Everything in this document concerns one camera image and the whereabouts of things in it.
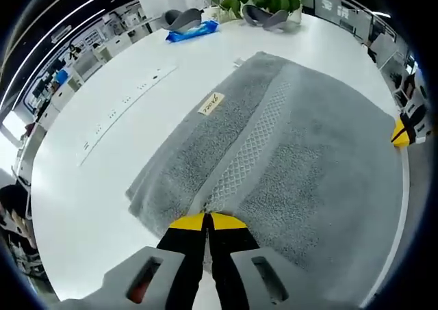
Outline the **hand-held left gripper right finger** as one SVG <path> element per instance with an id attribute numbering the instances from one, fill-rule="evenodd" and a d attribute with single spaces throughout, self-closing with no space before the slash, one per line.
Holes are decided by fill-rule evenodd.
<path id="1" fill-rule="evenodd" d="M 283 255 L 259 247 L 246 224 L 210 213 L 211 273 L 223 309 L 355 309 L 327 300 Z"/>

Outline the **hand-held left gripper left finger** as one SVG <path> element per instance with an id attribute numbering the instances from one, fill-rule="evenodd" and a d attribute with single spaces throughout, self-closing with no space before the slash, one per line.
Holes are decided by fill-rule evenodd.
<path id="1" fill-rule="evenodd" d="M 204 214 L 175 220 L 157 247 L 144 247 L 105 273 L 102 286 L 62 309 L 191 309 L 203 275 Z"/>

